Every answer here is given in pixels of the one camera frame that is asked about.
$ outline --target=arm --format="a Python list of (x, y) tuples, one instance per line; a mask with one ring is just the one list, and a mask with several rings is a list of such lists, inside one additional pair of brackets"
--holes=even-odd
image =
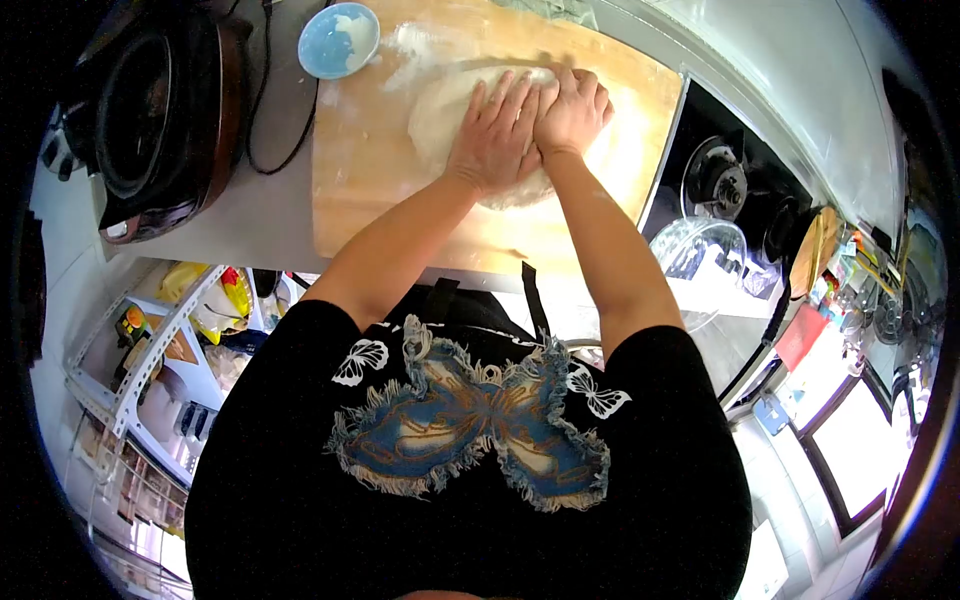
[(588, 71), (555, 66), (558, 83), (540, 92), (534, 139), (560, 197), (570, 237), (597, 311), (604, 355), (643, 328), (683, 328), (680, 309), (636, 224), (584, 163), (613, 117), (606, 88)]
[(505, 73), (486, 104), (486, 88), (477, 84), (444, 174), (357, 233), (304, 300), (336, 304), (363, 331), (403, 298), (477, 200), (540, 167), (536, 146), (524, 154), (539, 94), (528, 93), (529, 74), (508, 94), (513, 78)]

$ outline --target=wooden cutting board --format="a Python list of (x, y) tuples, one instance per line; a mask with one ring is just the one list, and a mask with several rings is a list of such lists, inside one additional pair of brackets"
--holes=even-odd
[[(418, 91), (444, 72), (494, 64), (558, 60), (597, 73), (616, 115), (609, 125), (612, 150), (591, 168), (630, 218), (639, 218), (677, 108), (677, 73), (592, 30), (488, 0), (364, 4), (380, 21), (379, 58), (347, 78), (320, 84), (312, 180), (320, 256), (333, 256), (429, 183), (407, 135)], [(519, 275), (521, 260), (537, 268), (539, 278), (583, 285), (556, 198), (502, 212), (475, 206), (430, 266)]]

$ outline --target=black t-shirt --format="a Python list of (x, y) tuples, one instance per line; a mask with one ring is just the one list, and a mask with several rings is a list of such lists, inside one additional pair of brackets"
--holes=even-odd
[(202, 599), (728, 598), (752, 518), (678, 328), (635, 333), (600, 372), (476, 324), (361, 335), (310, 300), (224, 404), (185, 529)]

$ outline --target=right hand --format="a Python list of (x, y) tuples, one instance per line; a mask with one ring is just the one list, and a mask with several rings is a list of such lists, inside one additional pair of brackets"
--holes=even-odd
[(557, 81), (540, 89), (534, 141), (544, 159), (556, 153), (582, 156), (613, 119), (613, 104), (597, 76), (583, 69), (550, 65)]

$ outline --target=hand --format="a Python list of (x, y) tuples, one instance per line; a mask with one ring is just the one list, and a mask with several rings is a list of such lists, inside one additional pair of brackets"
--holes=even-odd
[(557, 81), (540, 90), (540, 115), (534, 141), (544, 157), (560, 153), (582, 156), (613, 119), (613, 104), (595, 73), (555, 63)]
[(510, 89), (513, 80), (513, 71), (504, 73), (485, 105), (486, 85), (477, 83), (446, 162), (444, 176), (465, 180), (480, 196), (502, 191), (540, 167), (540, 152), (531, 143), (539, 90), (531, 89), (529, 72)]

